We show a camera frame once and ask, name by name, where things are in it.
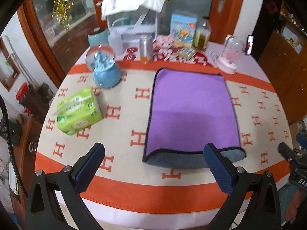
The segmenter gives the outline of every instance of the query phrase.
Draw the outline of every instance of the blue rubber pad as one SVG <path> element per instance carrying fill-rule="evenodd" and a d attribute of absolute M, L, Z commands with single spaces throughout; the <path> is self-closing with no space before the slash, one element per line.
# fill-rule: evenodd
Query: blue rubber pad
<path fill-rule="evenodd" d="M 305 150 L 307 150 L 307 139 L 302 135 L 302 134 L 297 134 L 295 137 L 295 140 L 301 145 L 303 146 L 303 148 Z"/>
<path fill-rule="evenodd" d="M 101 165 L 105 156 L 104 146 L 99 144 L 88 161 L 82 167 L 76 176 L 75 190 L 77 193 L 85 192 L 90 185 L 94 175 L 96 174 L 99 166 Z"/>
<path fill-rule="evenodd" d="M 232 176 L 208 144 L 204 148 L 204 157 L 220 190 L 230 196 L 234 189 Z"/>

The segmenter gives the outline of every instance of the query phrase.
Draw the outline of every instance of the tiled floor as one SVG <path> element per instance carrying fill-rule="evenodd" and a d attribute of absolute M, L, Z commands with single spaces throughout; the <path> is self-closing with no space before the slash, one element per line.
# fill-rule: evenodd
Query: tiled floor
<path fill-rule="evenodd" d="M 62 212 L 65 216 L 65 219 L 68 223 L 68 225 L 70 225 L 71 227 L 74 227 L 75 229 L 78 229 L 78 227 L 76 226 L 72 216 L 70 215 L 70 212 L 68 211 L 67 207 L 60 204 L 61 206 L 61 209 L 62 209 Z M 243 215 L 244 215 L 245 212 L 243 213 L 240 213 L 237 215 L 237 217 L 235 218 L 234 222 L 236 224 L 240 224 L 242 218 L 243 218 Z M 126 228 L 126 227 L 121 227 L 121 226 L 115 226 L 115 225 L 112 225 L 112 224 L 109 224 L 109 223 L 105 223 L 105 222 L 102 222 L 102 221 L 98 221 L 98 223 L 101 225 L 101 227 L 104 229 L 104 230 L 137 230 L 137 229 L 133 229 L 133 228 Z M 231 225 L 231 228 L 230 229 L 234 229 L 236 228 L 237 226 L 235 224 L 232 224 Z M 204 230 L 205 227 L 197 227 L 197 228 L 192 228 L 192 229 L 185 229 L 185 230 Z"/>

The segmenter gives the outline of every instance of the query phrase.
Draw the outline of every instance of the phone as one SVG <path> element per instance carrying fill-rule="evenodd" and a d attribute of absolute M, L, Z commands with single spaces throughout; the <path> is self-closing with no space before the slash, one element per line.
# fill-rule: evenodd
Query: phone
<path fill-rule="evenodd" d="M 245 54 L 251 55 L 251 49 L 253 47 L 254 37 L 252 35 L 248 36 L 247 42 L 246 42 L 246 49 Z"/>

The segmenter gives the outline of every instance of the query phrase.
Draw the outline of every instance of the orange h pattern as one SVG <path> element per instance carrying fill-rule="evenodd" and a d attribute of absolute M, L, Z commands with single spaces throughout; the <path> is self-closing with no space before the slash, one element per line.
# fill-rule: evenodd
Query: orange h pattern
<path fill-rule="evenodd" d="M 148 88 L 148 89 L 136 88 L 135 91 L 136 91 L 137 93 L 138 93 L 138 92 L 141 92 L 141 94 L 136 94 L 136 95 L 135 95 L 135 98 L 147 98 L 147 99 L 150 98 L 149 95 L 144 95 L 144 93 L 149 93 L 149 92 L 150 92 L 150 89 L 149 89 L 149 88 Z"/>
<path fill-rule="evenodd" d="M 251 137 L 251 134 L 244 134 L 242 133 L 242 138 L 245 138 L 245 141 L 243 141 L 243 146 L 248 145 L 248 144 L 253 144 L 253 141 L 249 140 L 249 137 Z"/>
<path fill-rule="evenodd" d="M 53 126 L 51 126 L 51 124 L 54 124 L 56 121 L 55 120 L 50 120 L 48 119 L 48 123 L 49 125 L 46 126 L 46 130 L 53 130 Z"/>
<path fill-rule="evenodd" d="M 127 72 L 126 71 L 121 71 L 121 76 L 122 76 L 121 80 L 125 82 L 126 79 L 127 79 Z"/>
<path fill-rule="evenodd" d="M 267 155 L 268 155 L 268 152 L 260 153 L 260 156 L 262 157 L 261 165 L 269 162 L 268 159 L 266 158 Z"/>
<path fill-rule="evenodd" d="M 114 156 L 111 156 L 111 157 L 108 157 L 108 156 L 105 156 L 103 161 L 102 161 L 102 165 L 99 166 L 100 169 L 103 169 L 103 170 L 107 170 L 109 173 L 111 172 L 112 170 L 112 166 L 108 166 L 106 167 L 106 161 L 109 160 L 111 162 L 114 161 Z"/>
<path fill-rule="evenodd" d="M 260 109 L 264 109 L 264 110 L 266 109 L 266 108 L 263 106 L 263 102 L 259 102 L 259 101 L 258 101 L 258 104 L 259 104 L 259 108 L 260 108 Z"/>
<path fill-rule="evenodd" d="M 95 96 L 100 95 L 101 88 L 99 86 L 92 86 L 92 90 Z"/>
<path fill-rule="evenodd" d="M 239 86 L 239 88 L 241 89 L 241 93 L 242 94 L 249 94 L 249 91 L 247 91 L 247 87 L 246 86 Z"/>
<path fill-rule="evenodd" d="M 261 122 L 259 121 L 258 116 L 251 116 L 251 117 L 254 120 L 254 125 L 261 125 Z"/>
<path fill-rule="evenodd" d="M 270 142 L 275 141 L 275 136 L 274 136 L 274 132 L 269 131 L 269 136 L 270 136 Z"/>
<path fill-rule="evenodd" d="M 53 150 L 53 154 L 54 155 L 58 155 L 60 158 L 62 158 L 63 153 L 60 153 L 59 149 L 60 148 L 64 149 L 65 148 L 65 144 L 58 144 L 58 142 L 56 142 L 56 147 L 58 148 L 58 150 L 57 151 Z"/>
<path fill-rule="evenodd" d="M 113 117 L 113 118 L 119 119 L 120 114 L 115 115 L 114 112 L 115 112 L 115 110 L 120 112 L 121 108 L 122 108 L 121 106 L 120 107 L 112 107 L 112 106 L 108 105 L 106 107 L 106 109 L 111 110 L 111 114 L 106 113 L 106 118 Z"/>
<path fill-rule="evenodd" d="M 132 130 L 131 136 L 135 136 L 135 135 L 138 136 L 138 141 L 135 142 L 135 141 L 131 140 L 130 146 L 134 146 L 134 145 L 144 146 L 145 145 L 145 141 L 142 142 L 142 136 L 145 136 L 146 133 L 145 132 L 136 132 L 136 131 Z"/>
<path fill-rule="evenodd" d="M 275 124 L 275 125 L 279 125 L 279 123 L 278 123 L 278 118 L 277 118 L 277 117 L 273 117 L 273 120 L 274 120 L 274 124 Z"/>
<path fill-rule="evenodd" d="M 277 110 L 278 112 L 280 112 L 279 105 L 276 104 L 275 106 L 276 106 L 276 110 Z"/>
<path fill-rule="evenodd" d="M 285 133 L 285 138 L 288 138 L 289 137 L 288 131 L 284 131 L 284 133 Z"/>
<path fill-rule="evenodd" d="M 87 78 L 88 78 L 88 75 L 81 75 L 78 80 L 78 83 L 85 83 Z"/>
<path fill-rule="evenodd" d="M 77 137 L 85 137 L 86 139 L 89 138 L 90 134 L 85 134 L 85 130 L 88 129 L 89 131 L 91 130 L 91 125 L 87 126 L 86 128 L 84 128 L 82 130 L 82 133 L 80 133 L 81 131 L 77 132 Z"/>
<path fill-rule="evenodd" d="M 269 98 L 268 96 L 267 96 L 267 92 L 261 92 L 262 94 L 263 94 L 263 97 L 264 98 Z"/>
<path fill-rule="evenodd" d="M 169 175 L 167 175 L 166 173 L 162 173 L 162 180 L 164 180 L 165 178 L 177 178 L 178 180 L 181 179 L 181 173 L 179 173 L 178 175 L 174 174 L 174 169 L 171 169 L 171 172 Z"/>
<path fill-rule="evenodd" d="M 68 88 L 61 88 L 61 92 L 59 93 L 58 97 L 65 97 Z"/>
<path fill-rule="evenodd" d="M 231 98 L 232 104 L 242 107 L 239 98 Z"/>

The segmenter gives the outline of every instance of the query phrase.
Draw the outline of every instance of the cable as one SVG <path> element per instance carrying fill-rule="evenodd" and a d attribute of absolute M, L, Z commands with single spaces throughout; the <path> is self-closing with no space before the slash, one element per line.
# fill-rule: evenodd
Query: cable
<path fill-rule="evenodd" d="M 12 145 L 12 140 L 11 140 L 11 134 L 10 134 L 10 129 L 9 129 L 9 116 L 7 114 L 7 107 L 5 106 L 4 100 L 2 98 L 2 96 L 0 95 L 0 108 L 2 111 L 2 115 L 3 115 L 3 121 L 4 121 L 4 129 L 5 129 L 5 134 L 7 136 L 7 147 L 9 149 L 9 154 L 10 154 L 10 158 L 11 158 L 11 162 L 13 165 L 13 169 L 17 178 L 17 182 L 21 188 L 22 193 L 24 194 L 26 200 L 28 200 L 28 193 L 25 189 L 25 186 L 23 185 L 23 182 L 21 180 L 18 168 L 17 168 L 17 164 L 15 161 L 15 157 L 14 157 L 14 153 L 13 153 L 13 145 Z"/>

